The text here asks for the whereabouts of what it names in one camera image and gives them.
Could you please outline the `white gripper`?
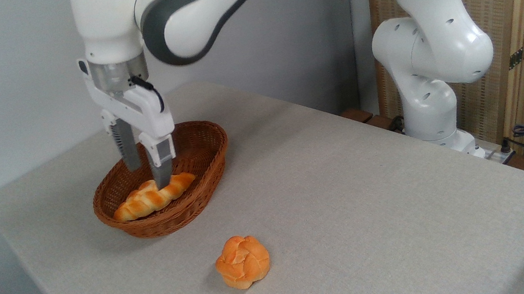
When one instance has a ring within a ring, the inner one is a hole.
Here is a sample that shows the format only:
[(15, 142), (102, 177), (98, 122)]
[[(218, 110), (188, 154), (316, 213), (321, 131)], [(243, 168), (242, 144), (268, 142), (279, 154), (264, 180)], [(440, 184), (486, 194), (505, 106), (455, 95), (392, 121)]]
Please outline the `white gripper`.
[(167, 187), (176, 157), (171, 134), (174, 122), (158, 92), (145, 84), (148, 69), (144, 54), (119, 64), (78, 60), (78, 67), (91, 98), (102, 107), (103, 125), (126, 168), (134, 172), (141, 167), (132, 125), (141, 131), (139, 140), (148, 153), (157, 189)]

